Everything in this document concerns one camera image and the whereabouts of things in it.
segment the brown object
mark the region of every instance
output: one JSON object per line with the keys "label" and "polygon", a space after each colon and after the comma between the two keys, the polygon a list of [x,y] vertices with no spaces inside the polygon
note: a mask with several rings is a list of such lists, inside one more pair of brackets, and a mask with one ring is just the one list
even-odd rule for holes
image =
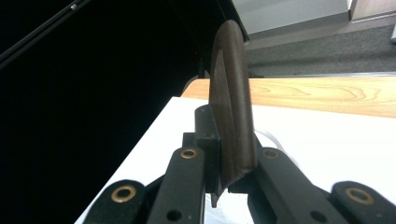
{"label": "brown object", "polygon": [[219,28],[212,52],[209,105],[221,138],[220,194],[257,166],[248,65],[238,24],[226,21]]}
{"label": "brown object", "polygon": [[[251,78],[251,102],[396,118],[396,77]],[[181,97],[208,99],[209,80],[197,79]]]}

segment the gray carpet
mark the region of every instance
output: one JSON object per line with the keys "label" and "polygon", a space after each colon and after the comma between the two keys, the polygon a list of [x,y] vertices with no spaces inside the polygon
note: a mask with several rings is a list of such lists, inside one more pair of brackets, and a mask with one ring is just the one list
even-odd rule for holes
{"label": "gray carpet", "polygon": [[394,25],[247,51],[252,77],[396,71]]}

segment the wood grain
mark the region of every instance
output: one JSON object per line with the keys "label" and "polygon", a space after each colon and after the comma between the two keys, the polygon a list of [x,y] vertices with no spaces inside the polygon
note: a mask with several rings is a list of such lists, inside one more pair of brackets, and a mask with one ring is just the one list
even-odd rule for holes
{"label": "wood grain", "polygon": [[[396,118],[396,77],[252,78],[254,105]],[[208,99],[209,79],[194,80],[181,97]]]}

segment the white wall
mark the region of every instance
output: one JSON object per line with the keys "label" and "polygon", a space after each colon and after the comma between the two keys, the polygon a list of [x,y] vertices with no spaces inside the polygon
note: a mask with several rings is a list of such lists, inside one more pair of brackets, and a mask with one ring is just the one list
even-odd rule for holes
{"label": "white wall", "polygon": [[347,12],[351,0],[233,0],[247,33]]}

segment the wooden table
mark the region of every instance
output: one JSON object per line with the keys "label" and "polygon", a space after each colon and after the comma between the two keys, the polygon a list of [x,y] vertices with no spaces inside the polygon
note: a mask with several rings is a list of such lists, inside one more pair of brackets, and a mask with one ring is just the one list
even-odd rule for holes
{"label": "wooden table", "polygon": [[[396,77],[251,78],[254,105],[396,118]],[[209,79],[196,79],[181,97],[208,99]]]}

